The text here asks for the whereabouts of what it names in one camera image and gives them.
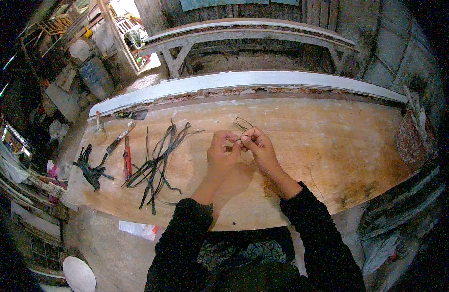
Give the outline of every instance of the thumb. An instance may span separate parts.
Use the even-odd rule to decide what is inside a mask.
[[[257,149],[257,145],[251,140],[250,137],[242,135],[241,141],[247,149],[252,151],[252,153],[255,153],[255,150]]]

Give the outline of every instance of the bench leg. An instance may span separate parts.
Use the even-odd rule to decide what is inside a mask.
[[[348,59],[349,53],[343,51],[343,56],[341,57],[341,59],[339,59],[335,48],[328,48],[328,51],[330,52],[331,58],[336,67],[335,74],[340,75],[341,72],[343,72],[344,64],[346,63],[346,60]]]
[[[163,53],[163,56],[165,57],[165,61],[169,68],[169,75],[171,75],[171,78],[180,78],[181,77],[181,74],[179,73],[179,69],[181,68],[182,62],[186,58],[190,49],[192,49],[193,45],[194,45],[194,43],[189,43],[189,44],[185,44],[184,46],[182,46],[182,48],[179,51],[179,54],[177,55],[177,58],[175,60],[173,60],[173,56],[171,55],[171,52],[169,50],[161,51]]]

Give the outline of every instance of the blue object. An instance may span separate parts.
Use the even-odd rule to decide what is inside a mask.
[[[269,4],[269,0],[181,0],[182,11],[218,5]]]
[[[272,2],[299,6],[299,0],[272,0]]]
[[[86,59],[79,68],[80,77],[99,100],[107,99],[114,91],[111,76],[96,55]]]

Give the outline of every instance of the hand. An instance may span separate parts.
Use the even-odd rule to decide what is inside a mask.
[[[207,176],[217,180],[224,180],[228,176],[241,154],[241,146],[234,143],[237,139],[239,137],[236,134],[225,130],[218,131],[213,135],[211,146],[208,149]],[[226,141],[234,143],[233,147],[225,146]]]
[[[252,151],[256,165],[268,177],[272,178],[283,172],[276,159],[272,142],[259,128],[254,127],[245,131],[237,143],[242,145],[244,151]]]
[[[301,186],[281,168],[276,159],[273,144],[265,133],[257,127],[245,131],[241,140],[234,143],[243,147],[244,151],[252,151],[254,161],[261,172],[281,190],[279,194],[285,200],[296,196]]]
[[[213,135],[208,149],[207,174],[191,196],[197,203],[209,205],[215,192],[236,166],[241,154],[241,145],[235,143],[237,139],[239,137],[229,131],[218,131]],[[225,146],[226,141],[233,143],[233,146]]]

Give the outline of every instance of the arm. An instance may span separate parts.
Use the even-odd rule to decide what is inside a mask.
[[[226,140],[238,137],[228,131],[216,132],[208,150],[208,170],[190,199],[182,199],[173,218],[156,244],[156,255],[148,270],[145,291],[201,291],[210,272],[197,258],[213,220],[210,205],[216,190],[234,167],[240,147],[231,154],[223,147]]]
[[[145,291],[199,291],[209,272],[196,262],[213,207],[182,199],[156,244]]]
[[[309,282],[321,291],[365,291],[361,270],[341,239],[326,206],[302,183],[300,193],[280,207],[299,232]]]
[[[280,189],[280,207],[300,233],[311,284],[321,291],[364,291],[361,271],[343,243],[326,206],[283,171],[270,139],[259,128],[241,136],[260,170]]]

